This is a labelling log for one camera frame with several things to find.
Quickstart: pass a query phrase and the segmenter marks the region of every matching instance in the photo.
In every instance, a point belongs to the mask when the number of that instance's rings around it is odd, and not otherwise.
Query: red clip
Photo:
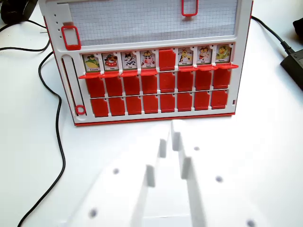
[[[182,16],[185,17],[192,17],[198,14],[198,9],[199,9],[199,0],[196,0],[196,12],[195,13],[185,13],[184,12],[184,0],[181,0],[181,11],[182,11]]]
[[[75,32],[76,32],[76,36],[77,36],[77,39],[78,39],[78,44],[75,45],[68,45],[67,42],[66,42],[66,37],[65,37],[65,33],[64,33],[64,30],[65,29],[75,29]],[[78,29],[76,26],[74,25],[66,25],[66,26],[62,26],[61,27],[61,31],[62,31],[62,36],[63,36],[63,40],[64,40],[64,43],[65,43],[65,47],[68,51],[77,51],[77,50],[81,50],[81,42],[80,42],[80,38],[79,38],[79,33],[78,33]]]

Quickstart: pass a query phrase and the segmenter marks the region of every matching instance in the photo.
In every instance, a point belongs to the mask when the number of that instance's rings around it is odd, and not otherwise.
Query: grid paper
[[[69,3],[83,46],[233,35],[238,0],[200,0],[194,17],[181,0],[98,0]],[[184,0],[184,12],[196,10]]]

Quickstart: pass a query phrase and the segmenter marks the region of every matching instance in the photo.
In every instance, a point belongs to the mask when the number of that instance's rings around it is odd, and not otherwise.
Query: black cable
[[[26,22],[30,22],[30,23],[33,23],[33,24],[38,25],[40,27],[46,28],[45,26],[40,25],[37,22],[32,21],[32,20],[26,20]],[[6,29],[8,27],[11,27],[13,25],[16,25],[16,24],[19,24],[19,23],[5,25],[4,27],[0,28],[0,32],[2,32],[4,29]],[[0,51],[4,51],[4,50],[18,50],[18,51],[40,52],[40,51],[45,51],[48,48],[49,44],[50,44],[50,41],[48,40],[46,46],[43,47],[42,49],[28,49],[28,48],[21,48],[21,47],[2,47],[2,48],[0,48]]]
[[[59,134],[59,114],[60,114],[60,108],[61,108],[61,103],[62,103],[62,99],[60,97],[60,95],[58,95],[57,93],[55,93],[53,90],[51,90],[47,84],[44,82],[42,75],[41,75],[41,68],[43,66],[43,64],[45,63],[45,61],[53,54],[53,52],[49,53],[44,59],[43,61],[40,63],[39,68],[38,68],[38,73],[39,73],[39,77],[41,79],[41,82],[43,83],[44,87],[46,87],[47,90],[49,90],[53,95],[55,95],[56,97],[58,97],[59,99],[59,104],[58,104],[58,108],[57,108],[57,114],[56,114],[56,135],[57,135],[57,140],[58,140],[58,145],[59,145],[59,149],[60,149],[60,153],[61,153],[61,157],[62,157],[62,169],[61,172],[59,173],[59,175],[57,176],[56,180],[52,183],[52,185],[49,187],[49,189],[47,189],[47,191],[41,196],[41,198],[34,204],[34,206],[24,215],[24,217],[20,220],[18,227],[21,227],[22,223],[24,222],[24,220],[30,215],[31,212],[33,212],[33,210],[39,205],[39,203],[47,196],[47,194],[54,188],[54,186],[58,183],[58,181],[60,180],[61,176],[63,175],[63,172],[65,170],[65,165],[66,165],[66,161],[65,161],[65,156],[64,156],[64,152],[63,152],[63,148],[62,148],[62,143],[61,143],[61,139],[60,139],[60,134]]]
[[[18,50],[18,51],[30,51],[30,52],[40,52],[40,51],[45,51],[50,44],[50,41],[48,40],[47,44],[45,47],[42,49],[27,49],[27,48],[21,48],[21,47],[2,47],[0,48],[0,51],[4,50]]]
[[[283,46],[283,48],[287,54],[294,53],[294,50],[280,36],[278,36],[277,33],[275,33],[266,24],[264,24],[264,22],[262,20],[254,17],[254,16],[251,16],[251,19],[258,21],[264,28],[266,28],[271,34],[273,34],[280,41],[281,45]]]

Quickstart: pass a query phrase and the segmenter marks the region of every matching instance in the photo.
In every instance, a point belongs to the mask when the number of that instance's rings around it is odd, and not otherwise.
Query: guess who game board
[[[39,0],[75,125],[235,114],[252,0]]]

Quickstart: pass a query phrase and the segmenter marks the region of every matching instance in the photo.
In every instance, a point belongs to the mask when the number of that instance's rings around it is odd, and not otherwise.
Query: cartoon character portrait
[[[209,46],[199,46],[197,53],[198,53],[197,64],[211,63],[212,49],[210,49]]]
[[[217,54],[216,54],[216,62],[229,62],[231,58],[231,48],[228,44],[218,45],[217,46]]]
[[[93,54],[82,55],[86,72],[100,72],[99,59]]]
[[[151,51],[140,51],[141,67],[154,68],[156,67],[156,56]]]
[[[123,69],[136,69],[137,68],[137,59],[132,52],[122,52],[121,53]]]
[[[180,48],[178,51],[179,63],[178,65],[192,65],[193,52],[190,48]]]
[[[102,57],[105,70],[119,70],[117,56],[114,56],[113,53],[103,53]]]

